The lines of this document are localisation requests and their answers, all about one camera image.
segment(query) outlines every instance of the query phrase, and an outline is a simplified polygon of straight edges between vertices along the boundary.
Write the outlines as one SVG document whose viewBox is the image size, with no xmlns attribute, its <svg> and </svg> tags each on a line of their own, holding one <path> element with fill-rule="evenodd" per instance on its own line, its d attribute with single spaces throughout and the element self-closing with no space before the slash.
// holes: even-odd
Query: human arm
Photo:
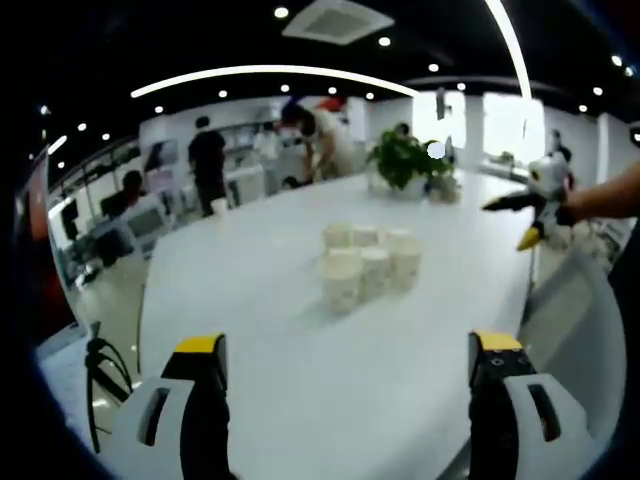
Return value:
<svg viewBox="0 0 640 480">
<path fill-rule="evenodd" d="M 327 132 L 320 138 L 322 143 L 322 156 L 316 166 L 316 169 L 322 169 L 333 161 L 333 157 L 336 153 L 336 140 L 333 132 Z"/>
<path fill-rule="evenodd" d="M 640 161 L 601 185 L 570 192 L 564 203 L 577 223 L 589 218 L 627 218 L 640 214 Z"/>
<path fill-rule="evenodd" d="M 304 171 L 307 175 L 307 180 L 311 180 L 313 178 L 313 147 L 311 146 L 311 142 L 304 142 L 306 155 L 304 157 Z"/>
</svg>

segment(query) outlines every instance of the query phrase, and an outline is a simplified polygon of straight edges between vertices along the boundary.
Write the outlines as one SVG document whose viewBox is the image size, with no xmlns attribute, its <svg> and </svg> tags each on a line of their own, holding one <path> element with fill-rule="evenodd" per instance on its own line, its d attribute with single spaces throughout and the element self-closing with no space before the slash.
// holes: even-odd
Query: ceiling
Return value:
<svg viewBox="0 0 640 480">
<path fill-rule="evenodd" d="M 71 8 L 48 2 L 35 15 L 19 14 L 29 27 L 20 38 L 25 50 L 14 53 L 22 61 L 16 96 L 23 127 L 19 151 L 25 160 L 43 146 L 42 128 L 50 141 L 69 135 L 64 155 L 73 164 L 104 145 L 100 139 L 104 132 L 112 139 L 135 134 L 141 120 L 155 115 L 156 105 L 170 113 L 220 101 L 217 92 L 223 88 L 229 91 L 226 100 L 278 95 L 282 83 L 291 86 L 292 94 L 302 95 L 324 94 L 329 84 L 343 94 L 372 91 L 349 81 L 261 74 L 199 80 L 130 98 L 132 90 L 149 83 L 216 67 L 310 65 L 398 83 L 446 76 L 447 87 L 455 85 L 453 78 L 474 76 L 480 81 L 468 83 L 467 93 L 518 92 L 513 86 L 482 81 L 515 77 L 506 44 L 483 0 L 361 0 L 395 24 L 347 46 L 281 35 L 288 21 L 311 0 L 133 1 L 111 8 L 90 3 Z M 572 112 L 585 103 L 593 115 L 609 111 L 625 121 L 640 119 L 640 71 L 627 78 L 611 62 L 614 52 L 624 52 L 630 64 L 638 54 L 631 14 L 621 13 L 635 7 L 625 6 L 624 0 L 503 3 L 518 34 L 529 77 L 555 88 L 555 93 L 534 88 L 534 96 Z M 273 16 L 279 5 L 289 9 L 287 19 Z M 625 31 L 636 33 L 625 35 Z M 378 45 L 381 34 L 392 39 L 390 47 Z M 429 72 L 430 63 L 437 63 L 440 71 Z M 635 67 L 640 70 L 640 63 L 636 61 Z M 604 89 L 602 97 L 593 95 L 594 86 Z M 373 91 L 377 99 L 399 96 Z M 53 113 L 40 116 L 42 104 Z M 82 134 L 76 130 L 80 122 L 89 125 Z"/>
</svg>

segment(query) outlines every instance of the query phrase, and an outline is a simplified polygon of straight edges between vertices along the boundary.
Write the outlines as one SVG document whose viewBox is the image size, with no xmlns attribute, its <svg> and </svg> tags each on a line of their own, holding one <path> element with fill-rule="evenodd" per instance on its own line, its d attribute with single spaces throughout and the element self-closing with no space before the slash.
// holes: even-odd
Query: person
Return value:
<svg viewBox="0 0 640 480">
<path fill-rule="evenodd" d="M 276 162 L 281 150 L 280 137 L 275 132 L 273 123 L 265 123 L 262 131 L 256 133 L 253 140 L 253 151 L 256 152 L 264 167 L 268 195 L 273 195 L 279 188 L 276 176 Z"/>
<path fill-rule="evenodd" d="M 253 150 L 263 159 L 275 161 L 280 153 L 280 137 L 273 128 L 273 123 L 267 122 L 262 131 L 256 133 L 253 140 Z"/>
<path fill-rule="evenodd" d="M 569 192 L 558 211 L 558 223 L 573 225 L 590 218 L 630 218 L 640 216 L 640 161 L 632 164 L 622 175 L 609 182 L 585 190 Z M 639 338 L 637 319 L 640 315 L 638 295 L 638 272 L 640 272 L 640 222 L 636 222 L 627 245 L 609 273 L 609 283 L 616 296 L 624 324 L 627 353 L 627 385 L 609 452 L 584 478 L 623 478 L 635 466 L 635 461 L 626 456 L 629 448 L 637 443 L 635 426 L 638 425 L 637 406 L 638 372 L 637 346 Z"/>
<path fill-rule="evenodd" d="M 142 189 L 142 175 L 137 170 L 128 171 L 122 179 L 122 197 L 126 208 L 133 207 L 144 195 L 146 192 Z"/>
<path fill-rule="evenodd" d="M 213 215 L 211 202 L 226 198 L 224 185 L 224 146 L 220 133 L 209 130 L 209 117 L 196 120 L 196 136 L 189 144 L 189 163 L 195 175 L 203 217 Z"/>
<path fill-rule="evenodd" d="M 565 162 L 567 162 L 567 165 L 569 165 L 569 163 L 571 162 L 571 157 L 573 157 L 573 154 L 571 153 L 571 150 L 565 147 L 562 143 L 562 136 L 560 135 L 559 130 L 551 131 L 551 149 L 549 150 L 547 155 L 549 155 L 550 157 L 560 156 L 562 159 L 564 159 Z M 575 184 L 576 178 L 573 175 L 573 172 L 569 170 L 567 174 L 567 190 L 574 190 Z"/>
<path fill-rule="evenodd" d="M 288 103 L 281 112 L 283 126 L 300 130 L 306 146 L 305 174 L 307 182 L 313 180 L 315 172 L 322 179 L 345 177 L 353 173 L 354 146 L 344 125 L 324 108 L 309 111 Z M 313 165 L 314 153 L 320 154 L 317 165 Z"/>
<path fill-rule="evenodd" d="M 402 138 L 404 140 L 407 140 L 411 136 L 411 129 L 409 128 L 409 125 L 404 122 L 396 125 L 393 131 L 396 132 L 396 135 L 399 138 Z"/>
</svg>

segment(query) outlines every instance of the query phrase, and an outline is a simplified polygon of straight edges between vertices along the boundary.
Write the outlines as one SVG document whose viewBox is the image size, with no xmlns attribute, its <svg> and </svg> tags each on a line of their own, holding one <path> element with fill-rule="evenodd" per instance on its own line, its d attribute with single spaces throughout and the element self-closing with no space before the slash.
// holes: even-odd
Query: chair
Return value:
<svg viewBox="0 0 640 480">
<path fill-rule="evenodd" d="M 622 317 L 605 273 L 574 247 L 527 304 L 521 342 L 535 367 L 580 403 L 594 442 L 616 427 L 626 380 Z"/>
<path fill-rule="evenodd" d="M 151 256 L 158 238 L 171 230 L 164 205 L 154 194 L 140 198 L 122 214 L 120 221 L 134 250 L 144 258 Z"/>
</svg>

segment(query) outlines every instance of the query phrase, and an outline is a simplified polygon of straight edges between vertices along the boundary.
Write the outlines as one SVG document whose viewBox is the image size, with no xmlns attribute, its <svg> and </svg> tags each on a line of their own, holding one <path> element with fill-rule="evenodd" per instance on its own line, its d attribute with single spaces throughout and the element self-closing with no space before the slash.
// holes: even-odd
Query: green plant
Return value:
<svg viewBox="0 0 640 480">
<path fill-rule="evenodd" d="M 515 162 L 515 157 L 513 156 L 513 153 L 505 151 L 502 152 L 498 157 L 496 157 L 495 162 L 501 163 L 503 165 L 513 165 Z"/>
<path fill-rule="evenodd" d="M 429 156 L 427 148 L 434 142 L 436 140 L 421 144 L 416 138 L 402 137 L 389 130 L 382 134 L 367 163 L 375 162 L 380 176 L 389 186 L 403 190 L 414 176 L 428 179 L 453 170 L 447 159 Z"/>
</svg>

